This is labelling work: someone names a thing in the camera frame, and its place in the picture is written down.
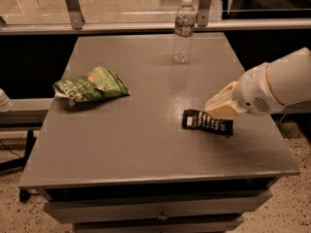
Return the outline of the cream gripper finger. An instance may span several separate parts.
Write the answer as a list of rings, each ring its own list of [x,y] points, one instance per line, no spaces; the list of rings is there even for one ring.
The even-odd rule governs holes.
[[[219,93],[209,99],[204,105],[204,111],[213,118],[238,119],[247,109],[240,105],[233,97],[237,82],[233,81]]]

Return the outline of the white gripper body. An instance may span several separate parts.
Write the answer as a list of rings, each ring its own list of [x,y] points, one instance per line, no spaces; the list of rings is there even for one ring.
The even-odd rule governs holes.
[[[265,116],[281,112],[282,104],[272,92],[268,80],[267,62],[248,70],[237,81],[233,98],[240,106],[253,116]]]

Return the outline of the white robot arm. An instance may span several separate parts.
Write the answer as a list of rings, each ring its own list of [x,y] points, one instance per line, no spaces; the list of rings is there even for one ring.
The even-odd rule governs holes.
[[[311,100],[311,50],[302,48],[246,71],[210,98],[204,111],[214,118],[261,117]]]

